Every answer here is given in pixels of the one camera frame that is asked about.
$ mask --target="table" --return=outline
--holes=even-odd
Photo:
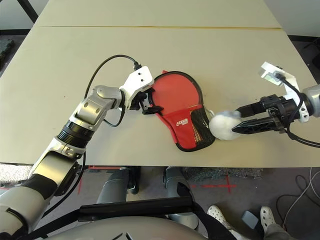
[[[35,26],[281,27],[263,0],[50,0]]]
[[[214,112],[285,93],[259,77],[264,61],[295,75],[301,89],[316,84],[286,33],[271,23],[273,17],[270,27],[268,18],[263,27],[45,26],[41,19],[45,17],[39,16],[0,79],[4,163],[34,163],[83,99],[96,67],[114,54],[134,57],[154,77],[162,70],[190,74],[202,88],[205,106]],[[93,85],[121,86],[131,65],[125,59],[110,62]],[[117,110],[108,112],[110,121],[118,116]],[[316,118],[304,125],[296,122],[292,131],[316,141],[318,124]],[[102,124],[87,146],[88,165],[267,168],[319,163],[316,148],[276,132],[216,140],[205,149],[182,152],[155,115],[140,111],[127,111],[117,128]]]

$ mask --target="black cord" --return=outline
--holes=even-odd
[[[281,76],[280,80],[284,84],[286,84],[289,88],[291,88],[299,97],[299,104],[296,106],[296,108],[294,109],[294,111],[290,115],[289,120],[288,120],[288,126],[287,126],[285,132],[287,133],[289,138],[291,138],[292,140],[295,140],[301,144],[304,144],[304,145],[307,145],[310,147],[320,148],[320,142],[315,142],[315,141],[310,141],[310,140],[304,139],[304,138],[299,137],[298,135],[296,135],[290,131],[291,122],[293,122],[295,115],[297,114],[297,112],[301,108],[302,104],[304,103],[304,99],[303,99],[301,93],[291,83],[289,83],[284,76]]]
[[[47,216],[49,213],[51,213],[53,210],[55,210],[64,200],[67,199],[67,197],[70,196],[70,194],[75,190],[75,188],[77,187],[78,183],[81,180],[82,175],[84,174],[85,171],[85,167],[86,167],[86,152],[83,153],[83,160],[82,160],[82,167],[81,167],[81,171],[79,173],[79,176],[76,180],[76,182],[74,183],[74,185],[72,186],[72,188],[68,191],[68,193],[66,195],[63,196],[63,198],[61,198],[55,205],[53,205],[51,208],[49,208],[47,211],[44,212],[42,218],[44,218],[45,216]]]
[[[299,178],[299,177],[304,180],[305,187],[300,186],[299,181],[298,181],[298,178]],[[302,175],[297,175],[297,176],[295,176],[295,183],[296,183],[296,185],[298,186],[298,188],[301,190],[301,193],[308,187],[308,181],[307,181],[307,179],[306,179],[304,176],[302,176]],[[282,221],[281,225],[282,225],[283,222],[284,222],[284,218],[283,218],[283,216],[282,216],[282,214],[280,213],[280,210],[279,210],[279,204],[278,204],[278,203],[279,203],[280,199],[283,198],[283,197],[295,197],[295,198],[298,198],[298,197],[300,197],[301,193],[300,193],[299,195],[283,194],[283,195],[279,196],[279,197],[276,199],[276,201],[275,201],[275,207],[276,207],[276,211],[277,211],[277,213],[278,213],[278,215],[279,215],[279,217],[280,217],[280,219],[281,219],[281,221]],[[313,199],[307,194],[307,192],[304,194],[304,196],[306,196],[312,203],[314,203],[315,205],[317,205],[318,207],[320,207],[320,204],[317,203],[315,200],[313,200]]]
[[[113,55],[113,56],[107,58],[107,59],[104,60],[104,61],[97,67],[97,69],[94,71],[94,73],[93,73],[93,75],[92,75],[92,77],[91,77],[91,79],[90,79],[90,81],[89,81],[89,84],[88,84],[88,86],[86,87],[85,94],[84,94],[84,98],[87,98],[88,93],[89,93],[89,89],[90,89],[90,87],[91,87],[91,84],[92,84],[93,80],[95,79],[95,77],[96,77],[97,73],[99,72],[99,70],[102,68],[102,66],[105,65],[105,64],[106,64],[107,62],[109,62],[110,60],[115,59],[115,58],[126,58],[126,59],[131,60],[131,61],[133,62],[133,68],[134,68],[135,71],[138,70],[139,68],[141,68],[141,65],[140,65],[136,60],[134,60],[132,57],[127,56],[127,55],[118,54],[118,55]],[[125,108],[125,106],[123,105],[123,106],[122,106],[122,110],[121,110],[120,119],[119,119],[119,121],[118,121],[116,124],[112,124],[111,122],[109,122],[109,121],[107,121],[107,120],[105,120],[105,119],[104,119],[103,121],[104,121],[106,124],[108,124],[109,126],[111,126],[111,127],[117,127],[117,126],[120,125],[122,119],[124,118],[125,111],[126,111],[126,108]]]

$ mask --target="person's foot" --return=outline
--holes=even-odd
[[[260,219],[261,219],[261,225],[263,227],[264,233],[267,232],[267,228],[271,225],[271,224],[275,224],[275,218],[274,215],[272,213],[272,210],[270,207],[268,206],[262,206],[261,210],[260,210]]]
[[[222,214],[222,211],[216,205],[211,205],[207,211],[207,214],[218,220],[226,229],[232,229],[231,225],[227,222],[225,216]]]

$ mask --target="printed logo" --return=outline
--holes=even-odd
[[[188,124],[187,118],[180,120],[180,121],[177,121],[175,125],[178,127],[179,125],[185,125],[185,124]]]

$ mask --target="cable connector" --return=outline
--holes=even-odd
[[[137,71],[138,69],[142,68],[142,66],[137,61],[135,61],[133,63],[133,68],[134,68],[135,71]]]

